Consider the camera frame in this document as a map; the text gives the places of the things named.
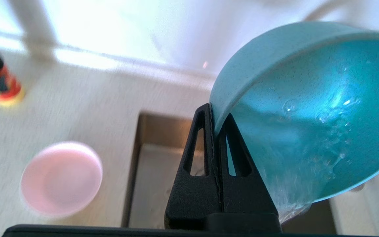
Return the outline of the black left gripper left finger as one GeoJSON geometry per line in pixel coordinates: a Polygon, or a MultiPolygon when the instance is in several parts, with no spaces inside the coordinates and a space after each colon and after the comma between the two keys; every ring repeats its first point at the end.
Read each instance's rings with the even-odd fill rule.
{"type": "Polygon", "coordinates": [[[212,108],[209,103],[194,113],[188,139],[164,212],[166,229],[204,229],[206,218],[221,211],[219,168],[215,156],[212,108]],[[191,175],[198,132],[203,129],[204,175],[191,175]]]}

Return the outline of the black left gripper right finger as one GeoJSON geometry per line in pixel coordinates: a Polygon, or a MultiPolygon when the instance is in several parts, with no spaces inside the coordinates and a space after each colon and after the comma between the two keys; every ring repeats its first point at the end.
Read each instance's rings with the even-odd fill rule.
{"type": "Polygon", "coordinates": [[[215,214],[215,230],[281,231],[277,209],[231,114],[217,141],[221,212],[215,214]]]}

